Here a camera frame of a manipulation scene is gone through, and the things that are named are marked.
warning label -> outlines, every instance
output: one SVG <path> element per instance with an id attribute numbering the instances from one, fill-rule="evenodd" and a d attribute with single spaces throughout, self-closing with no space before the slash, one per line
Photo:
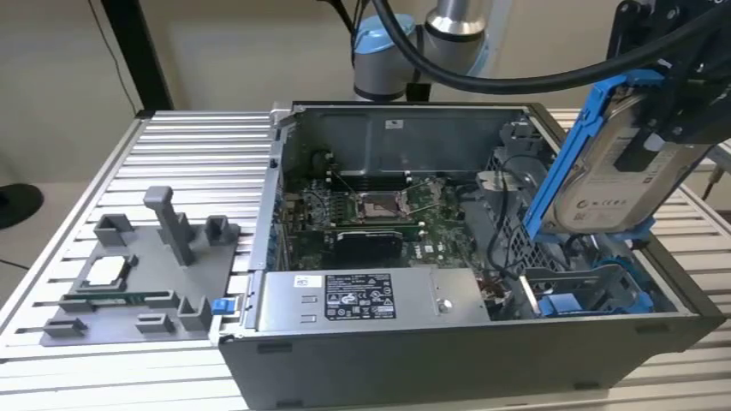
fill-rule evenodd
<path id="1" fill-rule="evenodd" d="M 324 316 L 340 319 L 395 319 L 391 274 L 326 276 Z"/>

slotted aluminum surface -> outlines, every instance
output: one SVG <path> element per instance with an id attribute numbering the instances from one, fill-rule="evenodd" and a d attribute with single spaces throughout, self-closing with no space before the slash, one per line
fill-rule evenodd
<path id="1" fill-rule="evenodd" d="M 577 110 L 553 114 L 569 128 Z M 60 230 L 16 293 L 20 303 L 3 334 L 0 409 L 123 410 L 246 409 L 219 351 L 208 342 L 148 342 L 40 348 L 35 328 L 55 312 L 55 301 L 92 250 L 91 222 L 100 213 L 127 212 L 152 223 L 140 207 L 148 185 L 171 184 L 179 209 L 194 220 L 226 213 L 243 225 L 240 252 L 228 286 L 243 292 L 247 252 L 267 157 L 267 113 L 178 112 L 132 127 L 127 143 L 84 194 L 75 221 Z M 682 188 L 655 215 L 663 244 L 725 313 L 731 313 L 731 228 Z M 7 315 L 8 306 L 2 312 Z M 653 358 L 610 391 L 558 393 L 429 407 L 382 409 L 461 410 L 701 410 L 731 409 L 731 322 L 685 353 Z"/>

blue latch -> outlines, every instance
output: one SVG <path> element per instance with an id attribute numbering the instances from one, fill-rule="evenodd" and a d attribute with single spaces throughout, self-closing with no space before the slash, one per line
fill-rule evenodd
<path id="1" fill-rule="evenodd" d="M 218 298 L 211 304 L 214 315 L 230 315 L 236 312 L 236 301 L 227 298 Z"/>

motherboard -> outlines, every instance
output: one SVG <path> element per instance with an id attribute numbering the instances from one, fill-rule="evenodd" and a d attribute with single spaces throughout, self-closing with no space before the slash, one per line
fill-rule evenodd
<path id="1" fill-rule="evenodd" d="M 287 194 L 291 269 L 483 266 L 458 189 L 439 176 L 310 181 Z"/>

black cable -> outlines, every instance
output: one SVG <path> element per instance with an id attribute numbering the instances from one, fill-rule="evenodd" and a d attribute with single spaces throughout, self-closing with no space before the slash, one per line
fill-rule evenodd
<path id="1" fill-rule="evenodd" d="M 723 170 L 721 166 L 717 165 L 714 167 L 711 175 L 709 176 L 709 185 L 706 186 L 706 190 L 703 191 L 703 196 L 701 197 L 703 201 L 706 201 L 709 197 L 711 196 L 713 188 L 717 185 L 717 183 L 721 181 L 721 179 L 723 178 L 725 172 L 726 171 Z"/>
<path id="2" fill-rule="evenodd" d="M 19 264 L 19 263 L 14 263 L 12 261 L 8 261 L 7 259 L 0 259 L 0 263 L 7 264 L 7 265 L 12 265 L 14 267 L 18 267 L 18 268 L 20 268 L 26 271 L 28 271 L 31 269 L 31 267 L 24 266 L 23 264 Z"/>
<path id="3" fill-rule="evenodd" d="M 706 190 L 703 191 L 703 195 L 701 196 L 701 200 L 706 201 L 709 197 L 711 196 L 713 188 L 717 184 L 714 182 L 710 182 L 706 186 Z"/>
<path id="4" fill-rule="evenodd" d="M 355 40 L 358 39 L 358 32 L 362 29 L 363 14 L 368 7 L 370 0 L 358 0 L 354 10 L 354 32 L 351 34 L 351 65 L 355 64 Z"/>
<path id="5" fill-rule="evenodd" d="M 351 36 L 354 35 L 354 21 L 351 20 L 351 16 L 347 13 L 346 6 L 343 5 L 343 2 L 340 0 L 323 0 L 327 4 L 332 6 L 335 11 L 338 12 L 338 16 L 340 17 L 340 20 L 343 21 L 343 24 L 346 25 L 347 32 L 351 33 Z"/>
<path id="6" fill-rule="evenodd" d="M 90 9 L 92 11 L 91 15 L 94 16 L 94 21 L 96 22 L 96 28 L 99 29 L 99 34 L 102 34 L 102 39 L 104 40 L 104 46 L 107 47 L 110 56 L 112 56 L 112 60 L 115 61 L 116 78 L 119 79 L 119 84 L 123 86 L 124 95 L 127 96 L 127 101 L 130 102 L 130 106 L 132 108 L 132 115 L 136 115 L 138 108 L 135 107 L 135 103 L 132 102 L 130 90 L 127 90 L 127 86 L 124 85 L 123 71 L 119 67 L 119 60 L 116 60 L 115 52 L 112 51 L 112 46 L 110 45 L 110 42 L 107 40 L 107 35 L 104 34 L 104 29 L 102 28 L 102 23 L 99 22 L 99 16 L 96 14 L 96 9 L 94 8 L 92 0 L 87 0 L 87 3 L 90 4 Z"/>
<path id="7" fill-rule="evenodd" d="M 519 277 L 513 274 L 501 264 L 495 262 L 493 259 L 493 253 L 495 251 L 495 244 L 498 237 L 501 236 L 501 233 L 503 231 L 505 226 L 505 219 L 507 218 L 507 207 L 510 203 L 510 196 L 509 196 L 509 190 L 507 190 L 507 180 L 505 179 L 505 167 L 506 165 L 515 159 L 515 158 L 534 158 L 541 160 L 538 156 L 534 156 L 531 154 L 515 154 L 514 156 L 509 157 L 505 162 L 501 164 L 497 170 L 497 174 L 501 175 L 501 178 L 503 179 L 503 192 L 501 196 L 501 214 L 498 216 L 497 224 L 495 224 L 495 232 L 493 233 L 493 236 L 490 237 L 490 243 L 489 243 L 489 250 L 487 250 L 487 258 L 489 263 L 493 266 L 493 269 L 498 271 L 501 274 L 501 277 L 510 277 L 515 281 L 519 280 Z"/>
<path id="8" fill-rule="evenodd" d="M 729 22 L 731 15 L 731 2 L 721 4 L 695 18 L 678 30 L 665 35 L 641 48 L 594 64 L 589 67 L 571 70 L 566 73 L 550 74 L 522 79 L 482 79 L 469 75 L 454 73 L 434 64 L 418 51 L 402 30 L 402 26 L 394 15 L 394 11 L 386 0 L 374 0 L 374 7 L 402 54 L 414 65 L 435 81 L 443 85 L 466 92 L 485 94 L 531 94 L 538 92 L 555 92 L 605 80 L 622 74 L 629 69 L 635 69 L 657 62 L 667 57 L 695 36 L 709 33 Z"/>

